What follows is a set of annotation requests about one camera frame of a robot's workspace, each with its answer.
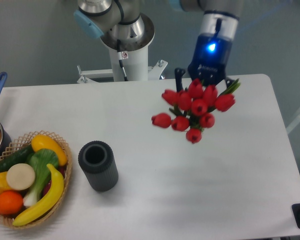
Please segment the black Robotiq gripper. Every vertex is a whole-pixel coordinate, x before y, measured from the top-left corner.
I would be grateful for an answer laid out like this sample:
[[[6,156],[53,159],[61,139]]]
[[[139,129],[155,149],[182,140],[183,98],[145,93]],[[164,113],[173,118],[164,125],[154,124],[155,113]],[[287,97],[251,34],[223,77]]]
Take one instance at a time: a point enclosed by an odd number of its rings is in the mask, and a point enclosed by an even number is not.
[[[234,79],[226,76],[226,66],[230,56],[232,42],[219,37],[201,34],[197,38],[194,54],[187,71],[192,80],[200,79],[203,86],[218,85],[225,81],[229,88]],[[182,78],[186,70],[180,67],[175,68],[175,85],[177,91],[182,91]]]

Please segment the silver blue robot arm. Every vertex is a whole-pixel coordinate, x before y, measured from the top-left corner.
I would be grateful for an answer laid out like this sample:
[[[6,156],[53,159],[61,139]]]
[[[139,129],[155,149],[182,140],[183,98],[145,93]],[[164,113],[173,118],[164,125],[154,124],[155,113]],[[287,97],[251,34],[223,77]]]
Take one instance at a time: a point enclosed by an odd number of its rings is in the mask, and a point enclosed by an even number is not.
[[[93,39],[108,48],[116,82],[158,80],[167,62],[148,65],[148,47],[155,36],[151,19],[140,11],[138,0],[80,0],[74,19]],[[241,0],[172,0],[179,11],[202,12],[203,19],[193,58],[187,69],[176,68],[178,81],[184,74],[200,79],[205,86],[225,81],[226,66],[243,8]]]

